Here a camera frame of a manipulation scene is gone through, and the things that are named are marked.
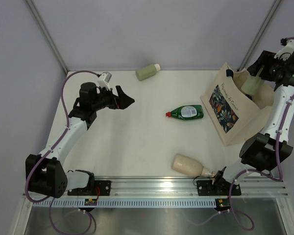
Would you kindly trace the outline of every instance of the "black mounting plate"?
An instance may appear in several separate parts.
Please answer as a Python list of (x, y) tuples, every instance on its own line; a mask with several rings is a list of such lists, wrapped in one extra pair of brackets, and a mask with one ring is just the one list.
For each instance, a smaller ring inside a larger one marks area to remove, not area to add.
[(100, 196), (110, 196), (111, 181), (110, 180), (95, 180), (94, 189), (89, 192), (89, 190), (84, 188), (75, 188), (72, 191), (68, 191), (68, 196), (97, 196), (96, 188), (100, 189)]
[[(214, 191), (212, 180), (197, 180), (197, 192), (199, 196), (228, 196), (229, 191), (222, 191), (220, 193), (216, 193)], [(232, 189), (232, 196), (241, 196), (241, 187), (240, 185), (236, 185)]]

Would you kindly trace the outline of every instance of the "reflective floor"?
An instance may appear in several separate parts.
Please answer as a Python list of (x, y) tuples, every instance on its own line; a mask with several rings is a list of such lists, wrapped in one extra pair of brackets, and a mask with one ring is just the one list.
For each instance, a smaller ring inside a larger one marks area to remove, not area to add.
[[(96, 235), (284, 235), (286, 234), (275, 200), (235, 199), (235, 209), (250, 215), (255, 229), (247, 232), (241, 229), (233, 215), (217, 215), (205, 225), (197, 226), (215, 214), (214, 209), (95, 209), (91, 212), (97, 222), (86, 234)], [(73, 213), (73, 209), (52, 209), (52, 218), (63, 232), (77, 234), (88, 226), (88, 216)], [(250, 222), (239, 215), (241, 222), (249, 227)], [(26, 228), (26, 235), (56, 235), (51, 227), (48, 208), (32, 209)]]

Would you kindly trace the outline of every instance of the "white bottle cap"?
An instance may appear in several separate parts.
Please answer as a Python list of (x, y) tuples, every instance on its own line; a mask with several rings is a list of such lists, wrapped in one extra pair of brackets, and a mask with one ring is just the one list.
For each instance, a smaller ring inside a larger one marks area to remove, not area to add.
[(155, 67), (156, 67), (157, 72), (159, 72), (160, 71), (160, 65), (159, 64), (155, 64)]

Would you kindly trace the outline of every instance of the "green bottle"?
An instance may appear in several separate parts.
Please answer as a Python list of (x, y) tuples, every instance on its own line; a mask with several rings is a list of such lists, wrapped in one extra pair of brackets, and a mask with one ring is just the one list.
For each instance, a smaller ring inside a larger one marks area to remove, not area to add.
[(167, 117), (181, 120), (195, 120), (204, 117), (201, 105), (185, 105), (166, 113)]

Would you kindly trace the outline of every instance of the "beige tote bag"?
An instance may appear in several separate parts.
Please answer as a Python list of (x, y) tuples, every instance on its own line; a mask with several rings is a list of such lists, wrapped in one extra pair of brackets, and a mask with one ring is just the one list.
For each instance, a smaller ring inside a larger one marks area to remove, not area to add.
[(227, 63), (201, 97), (209, 116), (225, 145), (242, 143), (266, 124), (273, 105), (274, 91), (263, 84), (258, 93), (247, 97), (241, 86), (248, 72), (234, 72)]

